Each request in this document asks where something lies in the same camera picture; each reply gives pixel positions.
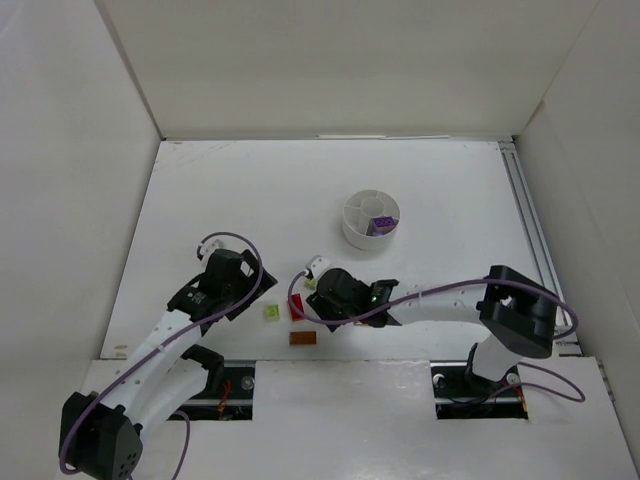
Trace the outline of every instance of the small green cube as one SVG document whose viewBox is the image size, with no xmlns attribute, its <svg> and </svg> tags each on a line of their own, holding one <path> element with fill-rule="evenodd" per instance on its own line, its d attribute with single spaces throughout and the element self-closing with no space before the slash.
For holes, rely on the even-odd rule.
<svg viewBox="0 0 640 480">
<path fill-rule="evenodd" d="M 318 286 L 318 282 L 316 281 L 315 278 L 305 278 L 304 286 L 307 287 L 309 290 L 315 290 L 316 287 Z"/>
<path fill-rule="evenodd" d="M 278 308 L 278 305 L 267 305 L 264 315 L 271 322 L 280 320 L 280 308 Z"/>
</svg>

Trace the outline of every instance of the red block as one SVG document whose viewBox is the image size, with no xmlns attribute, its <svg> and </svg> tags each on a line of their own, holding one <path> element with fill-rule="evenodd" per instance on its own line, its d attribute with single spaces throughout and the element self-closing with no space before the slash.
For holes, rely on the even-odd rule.
<svg viewBox="0 0 640 480">
<path fill-rule="evenodd" d="M 291 296 L 292 300 L 293 300 L 293 304 L 298 307 L 298 310 L 300 310 L 301 312 L 304 312 L 304 308 L 302 307 L 302 297 L 300 296 L 299 293 L 294 293 Z M 291 320 L 293 320 L 294 322 L 299 322 L 300 320 L 304 320 L 304 318 L 301 315 L 298 315 L 292 308 L 291 308 L 291 304 L 289 302 L 287 302 L 287 305 L 289 305 L 289 313 L 291 313 Z"/>
</svg>

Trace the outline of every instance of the white bowl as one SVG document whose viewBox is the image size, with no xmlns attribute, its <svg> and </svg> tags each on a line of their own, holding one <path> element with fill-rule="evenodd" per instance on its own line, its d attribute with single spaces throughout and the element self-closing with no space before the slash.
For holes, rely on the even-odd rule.
<svg viewBox="0 0 640 480">
<path fill-rule="evenodd" d="M 393 217 L 396 227 L 379 237 L 368 236 L 371 219 Z M 360 250 L 378 251 L 391 243 L 400 226 L 400 207 L 389 195 L 378 190 L 362 190 L 349 198 L 342 212 L 342 231 L 349 243 Z"/>
</svg>

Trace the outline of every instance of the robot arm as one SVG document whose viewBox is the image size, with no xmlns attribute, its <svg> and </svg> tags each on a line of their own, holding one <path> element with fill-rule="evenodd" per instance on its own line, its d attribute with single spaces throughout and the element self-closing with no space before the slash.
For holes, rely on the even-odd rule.
<svg viewBox="0 0 640 480">
<path fill-rule="evenodd" d="M 388 302 L 424 290 L 395 279 L 366 285 L 322 257 L 307 264 L 307 276 L 317 282 L 307 303 L 321 319 L 348 319 Z M 518 272 L 493 266 L 487 279 L 511 280 L 544 288 Z M 418 321 L 479 323 L 490 335 L 473 346 L 467 360 L 469 382 L 500 382 L 522 357 L 551 356 L 556 305 L 515 287 L 472 286 L 443 292 L 429 299 L 409 300 L 379 312 L 364 322 L 377 328 Z M 329 326 L 334 331 L 337 326 Z"/>
<path fill-rule="evenodd" d="M 163 342 L 244 298 L 257 279 L 258 262 L 249 250 L 242 254 L 215 250 L 204 273 L 174 295 L 160 322 L 123 362 L 121 370 L 129 370 L 156 349 L 159 353 L 90 412 L 73 437 L 66 463 L 98 480 L 129 478 L 140 460 L 145 438 L 186 400 L 203 391 L 215 392 L 222 379 L 224 358 L 197 345 L 210 324 L 192 328 L 165 346 Z M 236 318 L 276 283 L 263 271 L 255 294 L 227 314 L 227 318 Z M 75 392 L 66 401 L 62 409 L 61 447 L 73 424 L 96 396 Z"/>
</svg>

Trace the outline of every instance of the white wall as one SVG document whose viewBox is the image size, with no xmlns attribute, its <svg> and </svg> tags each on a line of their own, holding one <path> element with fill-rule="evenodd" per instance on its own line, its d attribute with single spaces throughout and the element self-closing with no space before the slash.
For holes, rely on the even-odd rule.
<svg viewBox="0 0 640 480">
<path fill-rule="evenodd" d="M 640 2 L 601 0 L 518 141 L 579 338 L 640 465 Z"/>
<path fill-rule="evenodd" d="M 520 133 L 597 0 L 99 0 L 162 134 Z"/>
<path fill-rule="evenodd" d="M 0 15 L 0 362 L 93 358 L 159 137 L 91 0 Z"/>
</svg>

